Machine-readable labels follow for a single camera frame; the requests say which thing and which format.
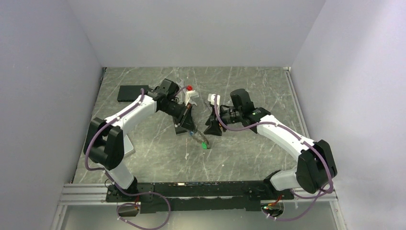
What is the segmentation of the large grey key ring disc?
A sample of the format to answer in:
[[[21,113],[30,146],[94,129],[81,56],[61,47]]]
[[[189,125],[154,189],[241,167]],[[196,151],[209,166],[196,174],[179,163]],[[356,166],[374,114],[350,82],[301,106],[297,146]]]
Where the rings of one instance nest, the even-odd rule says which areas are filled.
[[[204,135],[203,132],[199,131],[198,129],[196,129],[194,132],[194,135],[191,136],[192,139],[194,139],[195,141],[197,141],[199,144],[201,144],[202,142],[205,142],[208,146],[208,149],[211,148],[210,142],[208,140],[208,138]]]

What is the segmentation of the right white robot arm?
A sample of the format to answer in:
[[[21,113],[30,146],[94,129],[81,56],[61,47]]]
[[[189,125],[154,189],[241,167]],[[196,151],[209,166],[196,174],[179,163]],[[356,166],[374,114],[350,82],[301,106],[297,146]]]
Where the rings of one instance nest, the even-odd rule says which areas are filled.
[[[296,161],[290,170],[279,170],[266,178],[264,194],[277,198],[283,190],[302,188],[310,194],[332,193],[332,179],[338,174],[330,145],[314,141],[280,122],[270,111],[256,107],[249,93],[237,89],[230,93],[232,105],[221,105],[218,94],[209,94],[212,113],[206,121],[206,135],[221,136],[227,130],[251,130],[283,148]]]

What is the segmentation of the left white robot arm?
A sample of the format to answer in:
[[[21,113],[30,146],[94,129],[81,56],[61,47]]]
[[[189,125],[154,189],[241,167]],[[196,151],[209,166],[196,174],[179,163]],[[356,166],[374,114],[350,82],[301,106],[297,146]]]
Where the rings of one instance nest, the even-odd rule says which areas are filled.
[[[190,101],[198,95],[190,85],[180,87],[164,79],[154,89],[141,89],[139,97],[116,114],[104,119],[94,118],[83,148],[86,169],[93,170],[89,161],[98,164],[97,169],[104,171],[119,187],[119,196],[125,201],[134,200],[138,193],[137,180],[124,163],[124,137],[158,111],[170,115],[178,126],[196,133]]]

